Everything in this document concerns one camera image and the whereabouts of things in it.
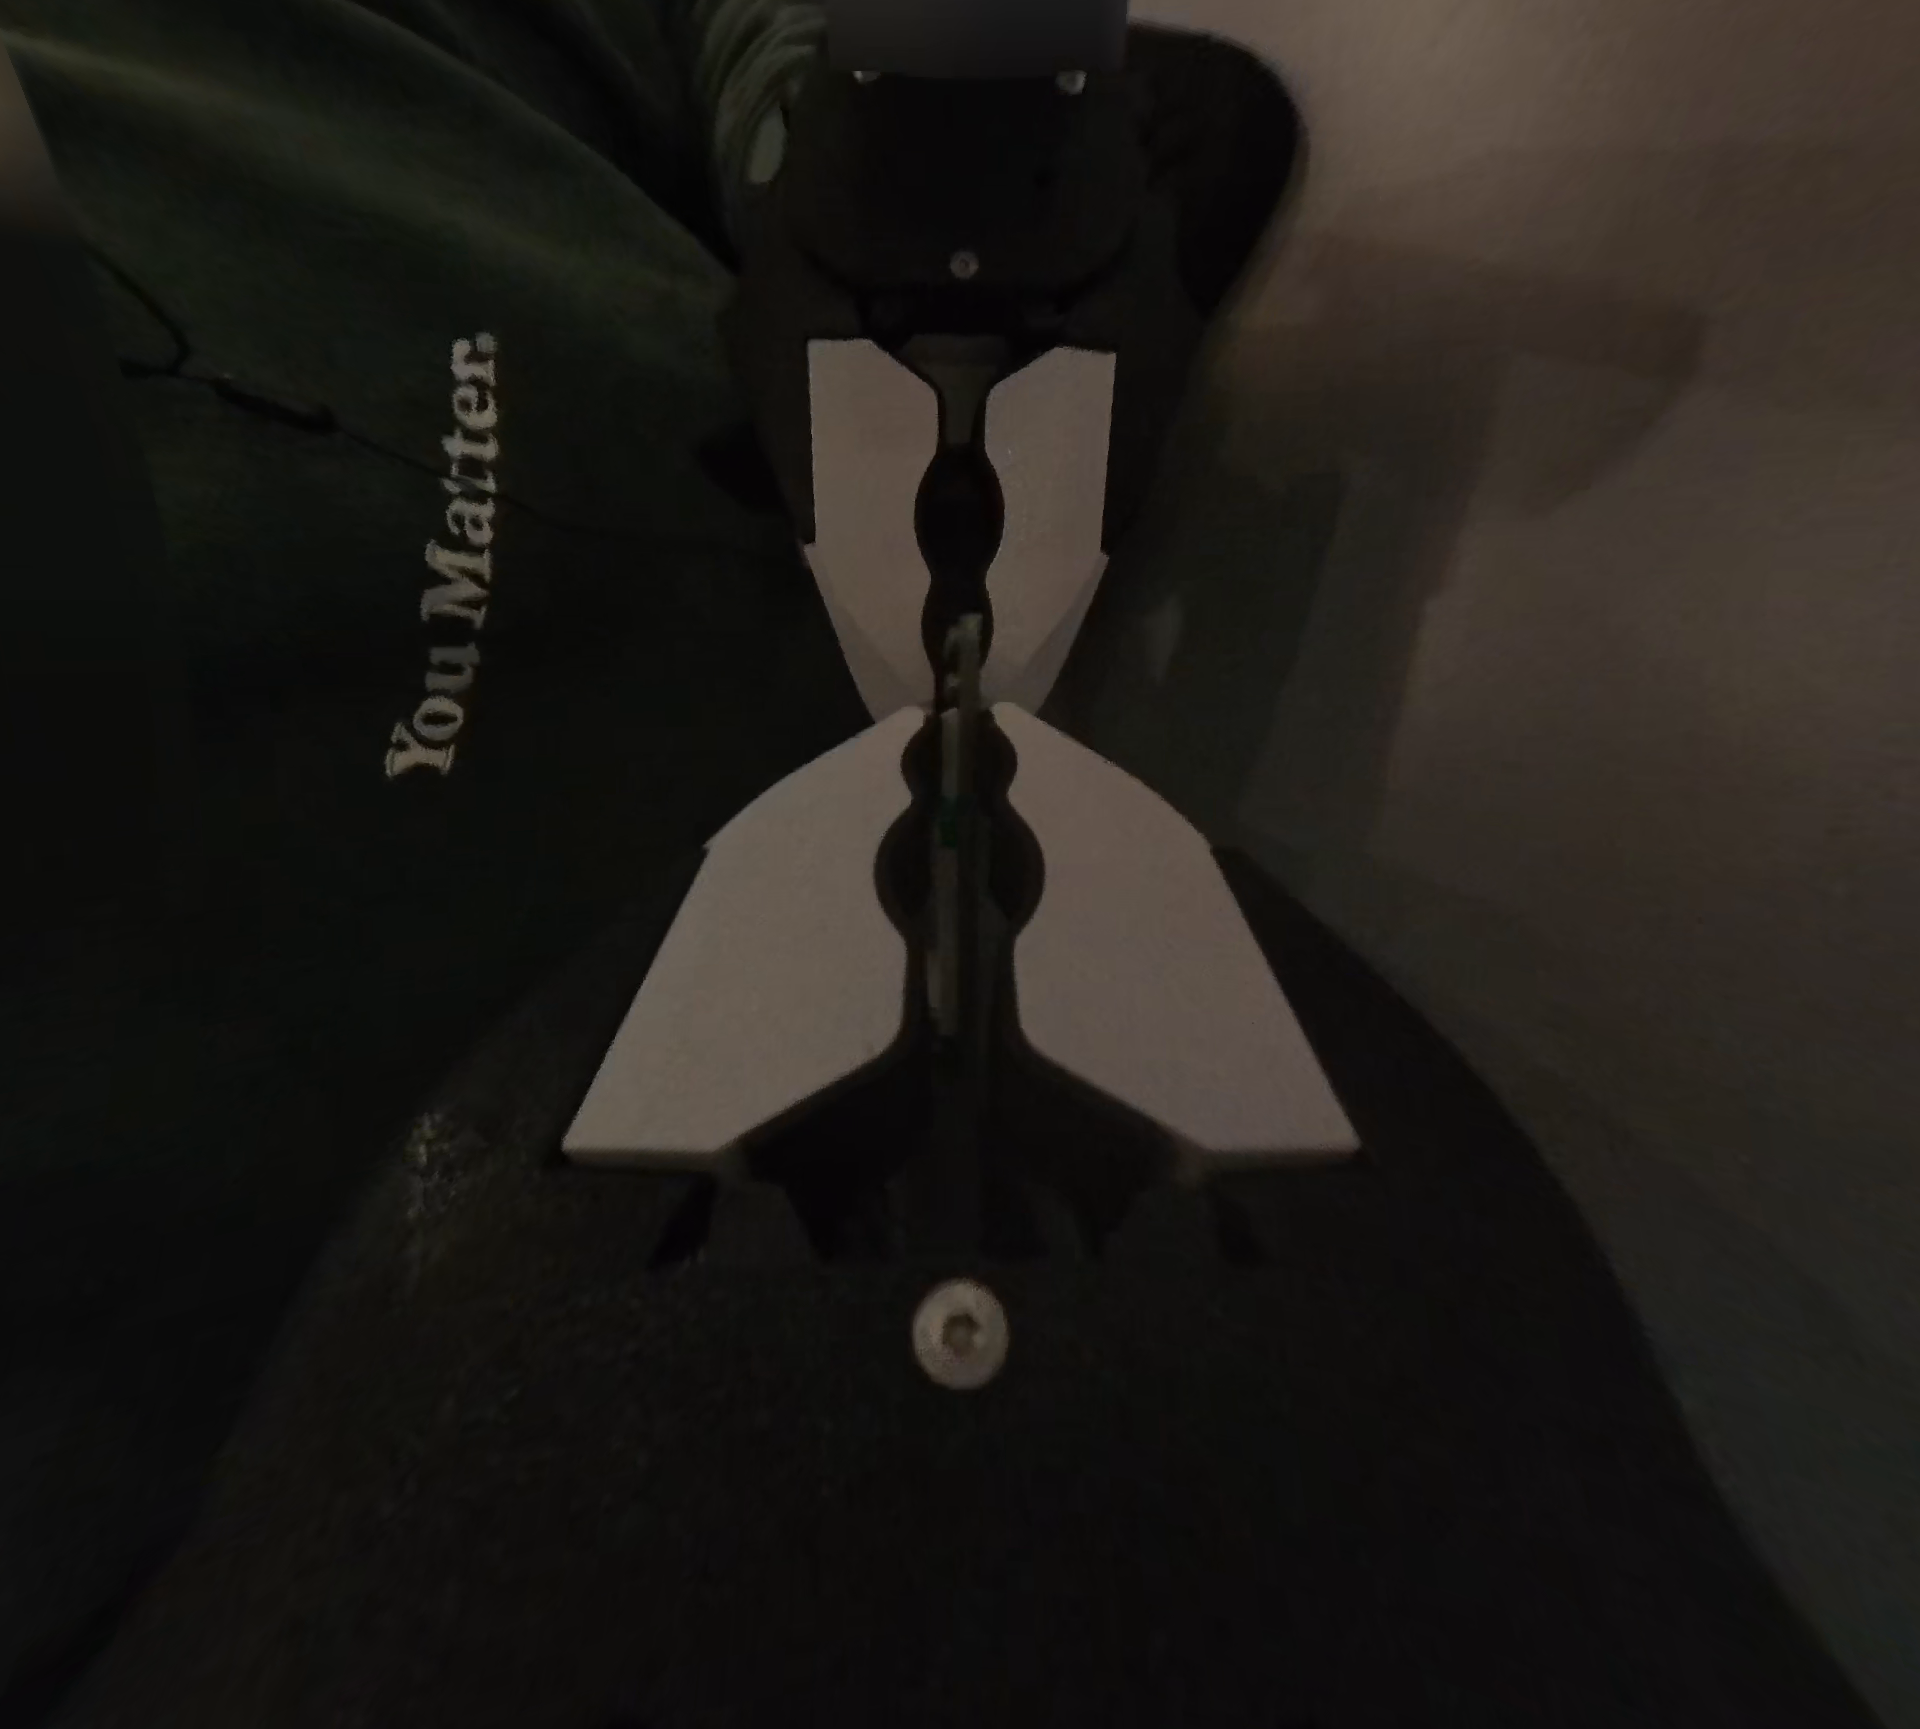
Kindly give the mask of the dark green sweatshirt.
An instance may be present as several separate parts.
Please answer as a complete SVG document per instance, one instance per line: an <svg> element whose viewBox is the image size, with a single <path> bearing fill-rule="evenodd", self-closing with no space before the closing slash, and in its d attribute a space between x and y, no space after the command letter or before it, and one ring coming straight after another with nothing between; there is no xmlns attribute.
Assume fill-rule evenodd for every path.
<svg viewBox="0 0 1920 1729"><path fill-rule="evenodd" d="M719 336L734 272L490 72L481 0L5 0L157 527L36 516L5 882L5 1724L202 1504L445 1074L862 706Z"/></svg>

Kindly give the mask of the person's left forearm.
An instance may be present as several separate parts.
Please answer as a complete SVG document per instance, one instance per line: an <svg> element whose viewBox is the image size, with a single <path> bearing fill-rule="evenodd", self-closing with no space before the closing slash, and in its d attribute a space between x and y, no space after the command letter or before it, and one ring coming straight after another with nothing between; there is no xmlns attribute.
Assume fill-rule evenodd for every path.
<svg viewBox="0 0 1920 1729"><path fill-rule="evenodd" d="M722 268L825 42L817 0L481 0L488 66Z"/></svg>

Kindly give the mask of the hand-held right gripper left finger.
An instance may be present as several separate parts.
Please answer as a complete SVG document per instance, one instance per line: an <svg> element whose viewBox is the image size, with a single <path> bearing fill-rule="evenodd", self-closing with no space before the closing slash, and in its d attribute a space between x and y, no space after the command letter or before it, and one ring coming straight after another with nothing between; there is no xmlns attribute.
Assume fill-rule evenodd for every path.
<svg viewBox="0 0 1920 1729"><path fill-rule="evenodd" d="M572 1167L727 1167L900 1040L908 949L876 879L910 807L903 709L707 844L562 1139Z"/></svg>

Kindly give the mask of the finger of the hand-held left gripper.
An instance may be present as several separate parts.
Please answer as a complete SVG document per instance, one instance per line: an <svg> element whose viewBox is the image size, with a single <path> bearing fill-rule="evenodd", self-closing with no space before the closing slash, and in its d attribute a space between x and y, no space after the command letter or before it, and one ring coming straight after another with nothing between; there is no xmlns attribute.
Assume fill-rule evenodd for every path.
<svg viewBox="0 0 1920 1729"><path fill-rule="evenodd" d="M870 712L934 697L916 507L940 444L940 399L920 374L870 340L811 343L811 574Z"/></svg>
<svg viewBox="0 0 1920 1729"><path fill-rule="evenodd" d="M1109 565L1113 411L1114 356L1087 349L1052 349L987 399L983 444L1003 503L985 576L993 705L1042 709L1084 629Z"/></svg>

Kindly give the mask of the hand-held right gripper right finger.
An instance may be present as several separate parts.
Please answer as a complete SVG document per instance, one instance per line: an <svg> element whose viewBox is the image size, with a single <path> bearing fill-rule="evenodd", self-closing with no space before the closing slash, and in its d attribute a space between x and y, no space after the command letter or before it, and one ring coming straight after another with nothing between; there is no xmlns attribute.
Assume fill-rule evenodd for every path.
<svg viewBox="0 0 1920 1729"><path fill-rule="evenodd" d="M1358 1135L1208 840L1023 709L997 727L1042 854L1014 941L1031 1050L1145 1117L1181 1161L1342 1161Z"/></svg>

